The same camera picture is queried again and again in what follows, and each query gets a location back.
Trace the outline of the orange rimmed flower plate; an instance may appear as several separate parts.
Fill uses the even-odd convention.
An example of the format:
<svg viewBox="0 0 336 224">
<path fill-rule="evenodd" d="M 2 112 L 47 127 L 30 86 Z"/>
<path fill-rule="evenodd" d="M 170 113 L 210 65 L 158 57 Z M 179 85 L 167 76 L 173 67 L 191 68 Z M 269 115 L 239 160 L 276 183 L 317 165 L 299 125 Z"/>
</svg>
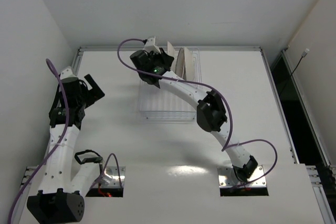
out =
<svg viewBox="0 0 336 224">
<path fill-rule="evenodd" d="M 187 47 L 184 47 L 184 62 L 185 62 L 185 80 L 194 81 L 195 67 L 193 61 L 193 54 Z"/>
</svg>

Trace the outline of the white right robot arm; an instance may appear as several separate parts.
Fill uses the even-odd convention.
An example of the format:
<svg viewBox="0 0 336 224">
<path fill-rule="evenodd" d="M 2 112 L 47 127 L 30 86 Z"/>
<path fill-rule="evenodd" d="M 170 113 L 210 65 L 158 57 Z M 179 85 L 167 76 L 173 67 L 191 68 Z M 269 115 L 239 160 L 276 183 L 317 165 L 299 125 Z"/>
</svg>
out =
<svg viewBox="0 0 336 224">
<path fill-rule="evenodd" d="M 171 70 L 173 58 L 164 51 L 154 54 L 138 50 L 130 59 L 141 80 L 178 96 L 196 110 L 198 126 L 220 142 L 230 158 L 237 179 L 248 182 L 258 163 L 233 136 L 232 114 L 220 93 L 215 89 L 205 92 L 196 87 L 199 83 L 177 76 Z"/>
</svg>

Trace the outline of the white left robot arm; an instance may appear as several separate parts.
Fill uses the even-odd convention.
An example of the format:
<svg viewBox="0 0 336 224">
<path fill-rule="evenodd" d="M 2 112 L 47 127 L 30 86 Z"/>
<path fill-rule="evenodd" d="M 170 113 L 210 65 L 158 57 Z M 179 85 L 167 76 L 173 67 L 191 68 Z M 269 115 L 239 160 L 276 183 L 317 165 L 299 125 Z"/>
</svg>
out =
<svg viewBox="0 0 336 224">
<path fill-rule="evenodd" d="M 49 158 L 37 194 L 27 199 L 27 209 L 38 223 L 80 222 L 85 199 L 94 180 L 102 172 L 103 158 L 80 159 L 89 150 L 74 152 L 85 109 L 104 97 L 104 92 L 90 74 L 79 79 L 72 73 L 60 75 L 62 89 L 49 111 Z"/>
</svg>

